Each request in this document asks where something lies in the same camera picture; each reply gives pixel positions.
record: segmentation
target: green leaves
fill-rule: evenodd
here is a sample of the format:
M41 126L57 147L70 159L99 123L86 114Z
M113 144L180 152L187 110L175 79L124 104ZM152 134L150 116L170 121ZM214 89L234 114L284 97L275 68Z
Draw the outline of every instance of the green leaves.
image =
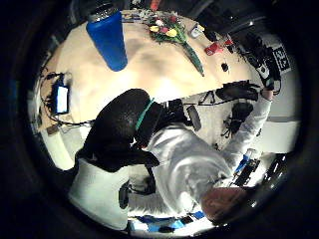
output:
M159 43L172 42L172 43L181 44L183 48L185 49L187 56L189 57L191 62L194 64L194 66L197 68L200 74L204 76L200 59L198 58L194 49L186 41L185 28L181 26L178 22L175 22L175 23L171 22L169 18L162 18L161 20L164 22L165 27L168 27L170 29L175 29L177 31L177 35L175 37L169 37L166 34L163 34L159 31L159 32L151 32L151 37ZM152 25L155 22L156 22L156 19L150 20L150 23Z

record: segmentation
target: sleeve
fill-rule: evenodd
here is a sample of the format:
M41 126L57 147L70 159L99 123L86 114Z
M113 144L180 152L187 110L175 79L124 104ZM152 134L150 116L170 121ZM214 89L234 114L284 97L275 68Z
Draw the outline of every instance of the sleeve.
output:
M239 131L230 140L228 146L222 151L228 166L233 171L243 155L249 149L254 138L266 122L271 107L271 101L259 96L254 110L239 128Z
M173 213L163 202L159 192L150 195L129 193L129 217L151 215L157 218L172 217Z

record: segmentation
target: table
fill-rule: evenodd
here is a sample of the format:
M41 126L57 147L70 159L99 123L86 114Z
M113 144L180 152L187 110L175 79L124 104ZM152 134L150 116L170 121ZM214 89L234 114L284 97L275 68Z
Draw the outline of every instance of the table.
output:
M181 22L186 31L195 24L187 18ZM56 65L56 72L70 72L73 76L70 113L62 120L93 120L108 102L132 88L144 89L161 103L251 79L249 66L237 53L225 49L208 56L204 48L211 42L203 34L187 41L202 62L204 77L180 45L155 42L145 24L124 23L123 27L129 63L120 72L107 67L86 31L86 23L69 34ZM227 63L228 72L222 70L222 63Z

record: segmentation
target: yellow flower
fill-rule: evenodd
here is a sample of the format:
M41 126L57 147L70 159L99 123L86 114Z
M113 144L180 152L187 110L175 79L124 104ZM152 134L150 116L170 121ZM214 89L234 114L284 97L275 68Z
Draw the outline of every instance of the yellow flower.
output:
M150 27L150 31L151 32L158 32L160 30L160 27L159 26L151 26Z
M170 29L168 32L166 32L166 35L169 37L175 37L177 35L177 31L175 29Z

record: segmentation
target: white shirt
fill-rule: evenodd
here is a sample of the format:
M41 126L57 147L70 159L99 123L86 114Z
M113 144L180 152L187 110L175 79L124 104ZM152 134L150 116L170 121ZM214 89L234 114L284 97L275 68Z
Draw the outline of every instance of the white shirt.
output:
M266 122L271 101L259 97L239 131L217 151L182 123L153 135L148 150L159 160L153 168L157 192L129 194L129 216L178 217L200 210L200 197L211 187L225 186Z

